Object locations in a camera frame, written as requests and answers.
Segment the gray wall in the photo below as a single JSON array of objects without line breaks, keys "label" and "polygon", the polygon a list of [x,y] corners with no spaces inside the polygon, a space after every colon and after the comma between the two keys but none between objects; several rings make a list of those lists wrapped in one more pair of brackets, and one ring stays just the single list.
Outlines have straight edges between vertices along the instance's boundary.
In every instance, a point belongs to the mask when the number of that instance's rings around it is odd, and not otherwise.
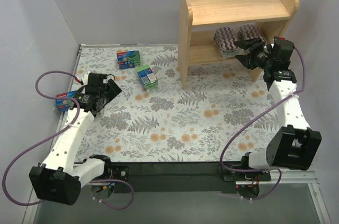
[{"label": "gray wall", "polygon": [[56,0],[82,44],[177,43],[180,0]]},{"label": "gray wall", "polygon": [[[0,177],[24,149],[54,133],[59,115],[54,102],[34,90],[46,70],[71,71],[77,43],[54,0],[0,0]],[[41,83],[54,95],[67,89],[69,78],[50,76]],[[27,202],[32,186],[28,173],[48,153],[48,144],[22,157],[10,171],[7,185]],[[0,223],[21,223],[25,207],[11,203],[0,191]]]},{"label": "gray wall", "polygon": [[[286,34],[306,62],[306,92],[300,95],[300,103],[311,127],[323,136],[313,168],[332,223],[339,219],[338,10],[339,0],[300,0],[300,10]],[[296,56],[292,62],[301,82],[300,62]]]}]

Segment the table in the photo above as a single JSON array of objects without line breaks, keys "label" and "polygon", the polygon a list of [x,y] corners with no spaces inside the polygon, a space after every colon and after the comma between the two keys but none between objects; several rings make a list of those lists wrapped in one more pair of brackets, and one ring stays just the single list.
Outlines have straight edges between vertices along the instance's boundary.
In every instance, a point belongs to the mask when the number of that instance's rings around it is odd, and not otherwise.
[{"label": "table", "polygon": [[[134,49],[157,76],[158,90],[146,93],[134,69],[118,69],[117,50]],[[79,162],[92,154],[114,162],[217,161],[230,137],[273,104],[263,79],[252,83],[237,61],[191,66],[188,77],[194,83],[182,90],[177,46],[85,47],[76,75],[89,70],[114,74],[122,93],[88,129],[77,153]],[[74,82],[72,90],[79,87]],[[277,129],[273,111],[235,140],[225,160],[263,150]]]}]

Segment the gray floor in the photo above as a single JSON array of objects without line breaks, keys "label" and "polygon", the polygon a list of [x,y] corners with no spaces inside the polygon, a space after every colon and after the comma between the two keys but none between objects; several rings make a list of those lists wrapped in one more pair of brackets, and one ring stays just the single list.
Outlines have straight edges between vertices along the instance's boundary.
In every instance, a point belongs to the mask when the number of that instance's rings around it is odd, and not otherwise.
[{"label": "gray floor", "polygon": [[[261,193],[270,187],[261,185]],[[114,211],[92,201],[90,187],[86,186],[73,206],[42,203],[34,223],[319,223],[307,184],[281,184],[270,196],[256,202],[218,194],[137,193],[130,208]],[[109,201],[123,205],[129,196],[116,194]]]}]

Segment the purple cable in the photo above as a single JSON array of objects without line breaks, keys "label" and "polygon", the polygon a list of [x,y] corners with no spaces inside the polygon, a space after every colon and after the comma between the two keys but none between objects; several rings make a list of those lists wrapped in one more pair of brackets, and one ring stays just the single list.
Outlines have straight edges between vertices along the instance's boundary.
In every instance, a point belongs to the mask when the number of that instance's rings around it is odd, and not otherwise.
[{"label": "purple cable", "polygon": [[134,194],[134,190],[133,190],[132,185],[130,185],[128,182],[125,182],[125,181],[122,181],[122,180],[116,180],[116,179],[91,181],[91,183],[106,183],[106,182],[107,183],[111,183],[111,182],[115,182],[116,183],[117,182],[117,183],[123,183],[123,184],[127,185],[129,187],[129,189],[131,189],[131,192],[132,192],[132,197],[131,197],[131,200],[128,202],[128,204],[125,205],[124,207],[116,207],[115,205],[112,205],[112,204],[110,204],[107,201],[104,201],[104,200],[100,201],[100,199],[98,199],[96,197],[92,197],[93,199],[98,200],[100,203],[103,203],[103,204],[107,205],[108,207],[110,207],[112,209],[115,209],[115,210],[124,210],[124,209],[126,209],[127,207],[129,207],[132,204],[132,202],[134,200],[135,194]]},{"label": "purple cable", "polygon": [[[35,90],[37,90],[38,94],[41,95],[42,97],[45,97],[45,98],[48,98],[50,100],[72,100],[76,106],[77,106],[77,112],[76,112],[76,115],[74,117],[74,119],[70,122],[70,124],[74,124],[76,119],[78,119],[78,116],[79,116],[79,113],[80,113],[80,105],[78,103],[78,101],[74,98],[70,98],[70,97],[62,97],[62,98],[56,98],[56,97],[51,97],[51,96],[48,96],[46,94],[43,94],[40,92],[39,88],[38,88],[38,85],[39,85],[39,81],[45,76],[45,75],[48,75],[48,74],[52,74],[52,73],[61,73],[61,74],[66,74],[66,75],[69,75],[71,77],[74,77],[74,78],[77,78],[75,75],[71,74],[71,73],[68,73],[68,72],[65,72],[65,71],[60,71],[60,70],[52,70],[52,71],[48,71],[48,72],[45,72],[43,73],[40,77],[38,77],[36,83],[35,83]],[[64,133],[66,130],[68,130],[70,128],[69,125],[65,126],[63,129],[61,129],[60,131],[58,131],[57,133],[53,134],[52,136],[49,136],[48,138],[45,138],[44,140],[41,140],[40,142],[36,143],[35,145],[31,146],[30,148],[27,148],[25,151],[23,151],[22,153],[18,154],[10,163],[9,165],[6,167],[6,170],[4,172],[4,176],[2,177],[2,189],[5,193],[5,196],[14,204],[17,204],[17,205],[21,205],[23,207],[29,207],[31,205],[35,205],[35,204],[39,204],[41,202],[43,202],[43,200],[39,200],[37,202],[33,202],[33,203],[22,203],[22,202],[19,202],[17,200],[15,200],[14,198],[11,197],[11,195],[9,194],[8,190],[7,190],[7,187],[6,187],[6,179],[7,179],[7,175],[8,175],[8,172],[10,171],[11,167],[13,166],[13,164],[19,159],[21,158],[23,155],[25,155],[26,153],[28,153],[30,150],[33,150],[34,148],[38,147],[39,145],[53,139],[54,137]]]},{"label": "purple cable", "polygon": [[[269,113],[270,111],[272,111],[273,109],[275,109],[277,106],[279,106],[280,104],[282,104],[283,102],[285,102],[286,100],[288,100],[289,98],[291,98],[293,96],[293,94],[298,94],[304,91],[305,89],[305,83],[306,83],[306,71],[305,71],[305,63],[304,60],[299,52],[299,50],[295,47],[295,50],[298,53],[298,56],[300,58],[301,61],[301,65],[302,65],[302,87],[300,90],[297,90],[295,92],[293,92],[292,94],[288,95],[287,97],[283,98],[282,100],[278,101],[277,103],[275,103],[272,107],[270,107],[269,109],[267,109],[266,111],[262,112],[261,114],[257,115],[255,118],[253,118],[250,122],[248,122],[247,124],[245,124],[237,133],[234,134],[233,137],[231,137],[231,139],[227,142],[227,144],[225,145],[224,149],[221,152],[220,155],[220,163],[222,164],[222,166],[224,168],[226,168],[229,171],[232,172],[241,172],[241,173],[252,173],[252,172],[264,172],[266,171],[265,169],[236,169],[236,168],[231,168],[228,167],[227,165],[224,164],[223,158],[224,158],[224,154],[227,150],[227,148],[230,146],[230,144],[232,144],[232,142],[246,129],[248,128],[250,125],[252,125],[256,120],[258,120],[260,117],[264,116],[265,114]],[[279,184],[280,180],[281,180],[281,171],[280,169],[276,169],[279,171],[279,179],[277,180],[276,184],[264,195],[257,197],[256,199],[262,199],[266,196],[268,196],[269,194],[271,194],[274,189],[277,187],[277,185]]]}]

